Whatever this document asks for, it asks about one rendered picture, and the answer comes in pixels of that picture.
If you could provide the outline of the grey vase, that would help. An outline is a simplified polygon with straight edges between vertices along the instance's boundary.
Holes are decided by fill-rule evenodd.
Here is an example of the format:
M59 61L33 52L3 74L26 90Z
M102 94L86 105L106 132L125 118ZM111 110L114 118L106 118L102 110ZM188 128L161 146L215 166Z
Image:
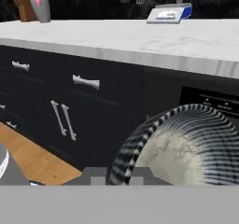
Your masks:
M50 22L49 0L30 0L34 13L41 23Z

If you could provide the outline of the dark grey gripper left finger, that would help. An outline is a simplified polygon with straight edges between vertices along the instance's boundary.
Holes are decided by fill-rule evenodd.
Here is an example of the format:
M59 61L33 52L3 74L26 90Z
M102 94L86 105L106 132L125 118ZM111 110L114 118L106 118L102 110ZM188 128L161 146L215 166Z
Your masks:
M71 186L105 186L107 181L106 167L86 167L81 176L65 182Z

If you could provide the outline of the black dishwasher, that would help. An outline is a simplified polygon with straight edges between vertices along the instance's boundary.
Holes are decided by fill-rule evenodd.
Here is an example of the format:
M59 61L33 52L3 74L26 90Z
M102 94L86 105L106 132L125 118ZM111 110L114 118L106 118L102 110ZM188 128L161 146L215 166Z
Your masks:
M211 106L224 114L239 130L239 96L184 86L179 103Z

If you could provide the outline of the black cupboard door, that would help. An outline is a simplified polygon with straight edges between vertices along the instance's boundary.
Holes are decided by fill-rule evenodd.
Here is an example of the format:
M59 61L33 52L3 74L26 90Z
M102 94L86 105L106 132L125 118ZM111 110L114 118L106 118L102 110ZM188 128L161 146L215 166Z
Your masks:
M52 92L49 90L36 90L31 94L31 100L49 143L53 147L63 150L63 142L66 136L61 133L58 120L50 103L50 100L57 102Z
M140 124L140 117L66 95L62 98L68 107L73 132L77 135L77 140L72 142L77 167L110 169L120 147Z

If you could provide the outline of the white blue kitchen scale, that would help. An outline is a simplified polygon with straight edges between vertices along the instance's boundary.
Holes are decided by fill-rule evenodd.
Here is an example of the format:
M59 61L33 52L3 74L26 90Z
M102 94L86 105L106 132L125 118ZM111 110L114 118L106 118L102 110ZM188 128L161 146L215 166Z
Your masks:
M165 4L155 6L147 18L148 24L169 23L178 24L191 16L192 4Z

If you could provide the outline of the black drawer front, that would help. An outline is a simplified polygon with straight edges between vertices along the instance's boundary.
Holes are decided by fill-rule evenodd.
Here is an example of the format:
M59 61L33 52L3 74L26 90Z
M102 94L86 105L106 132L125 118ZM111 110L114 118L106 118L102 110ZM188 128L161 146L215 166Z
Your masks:
M15 68L12 61L29 63L29 72ZM0 45L0 74L40 87L65 88L67 80L63 70L63 56L56 53Z
M139 112L142 108L143 68L113 61L66 56L65 69L70 91L75 95L84 95L116 108ZM75 84L72 75L86 79L99 79L100 89Z

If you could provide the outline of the black white striped bowl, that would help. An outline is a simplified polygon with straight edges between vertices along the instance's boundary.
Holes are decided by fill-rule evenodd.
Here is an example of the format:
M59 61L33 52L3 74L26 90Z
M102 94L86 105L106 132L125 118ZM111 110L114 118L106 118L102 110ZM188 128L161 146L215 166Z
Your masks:
M136 168L176 186L239 186L239 129L211 106L180 105L128 136L108 183L128 185Z

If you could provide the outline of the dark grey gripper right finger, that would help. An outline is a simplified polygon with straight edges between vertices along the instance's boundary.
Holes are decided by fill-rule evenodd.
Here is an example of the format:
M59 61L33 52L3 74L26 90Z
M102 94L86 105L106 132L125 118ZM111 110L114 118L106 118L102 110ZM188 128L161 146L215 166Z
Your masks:
M130 179L131 186L170 186L170 183L155 177L148 167L135 167Z

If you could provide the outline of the brown wooden pot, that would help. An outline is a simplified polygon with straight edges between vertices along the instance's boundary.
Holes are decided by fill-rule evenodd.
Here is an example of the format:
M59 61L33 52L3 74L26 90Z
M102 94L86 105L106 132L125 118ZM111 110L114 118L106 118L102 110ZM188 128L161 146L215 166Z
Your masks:
M36 21L37 16L33 11L30 0L13 0L20 13L21 22Z

